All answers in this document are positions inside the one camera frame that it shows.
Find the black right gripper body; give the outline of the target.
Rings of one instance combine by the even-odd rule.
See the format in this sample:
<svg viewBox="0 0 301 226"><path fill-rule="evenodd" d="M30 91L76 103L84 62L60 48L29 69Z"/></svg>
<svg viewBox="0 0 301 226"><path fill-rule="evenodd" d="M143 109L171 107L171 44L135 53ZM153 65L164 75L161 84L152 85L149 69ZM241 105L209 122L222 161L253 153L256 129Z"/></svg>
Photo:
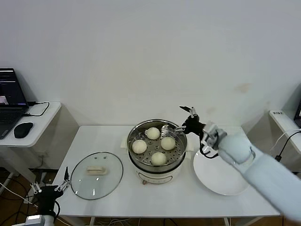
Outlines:
<svg viewBox="0 0 301 226"><path fill-rule="evenodd" d="M189 116L182 126L185 127L184 134L194 133L195 135L199 136L199 138L203 138L203 129L205 124L199 121L199 116L197 114L195 114L193 117Z"/></svg>

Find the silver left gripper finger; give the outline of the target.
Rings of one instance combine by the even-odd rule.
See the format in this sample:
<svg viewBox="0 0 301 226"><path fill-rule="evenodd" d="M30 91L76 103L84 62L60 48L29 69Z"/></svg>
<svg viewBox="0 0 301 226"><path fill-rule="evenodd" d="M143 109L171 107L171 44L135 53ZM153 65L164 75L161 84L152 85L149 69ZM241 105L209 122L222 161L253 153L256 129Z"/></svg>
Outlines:
<svg viewBox="0 0 301 226"><path fill-rule="evenodd" d="M57 188L55 188L55 191L65 191L69 185L70 185L70 175L69 175L69 170L68 170L68 166L67 166L65 168L63 182Z"/></svg>
<svg viewBox="0 0 301 226"><path fill-rule="evenodd" d="M34 194L38 194L38 193L42 192L42 189L40 188L39 183L37 183L37 182L31 183L30 186L31 186Z"/></svg>

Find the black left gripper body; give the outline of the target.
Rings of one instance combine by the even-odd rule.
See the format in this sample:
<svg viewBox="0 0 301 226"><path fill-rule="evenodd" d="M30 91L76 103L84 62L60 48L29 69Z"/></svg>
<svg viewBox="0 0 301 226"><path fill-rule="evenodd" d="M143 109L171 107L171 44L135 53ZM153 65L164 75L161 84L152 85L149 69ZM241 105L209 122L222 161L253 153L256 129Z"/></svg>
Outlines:
<svg viewBox="0 0 301 226"><path fill-rule="evenodd" d="M63 195L63 191L57 187L58 186L43 186L41 192L34 194L34 197L38 201L37 214L55 216L55 202Z"/></svg>

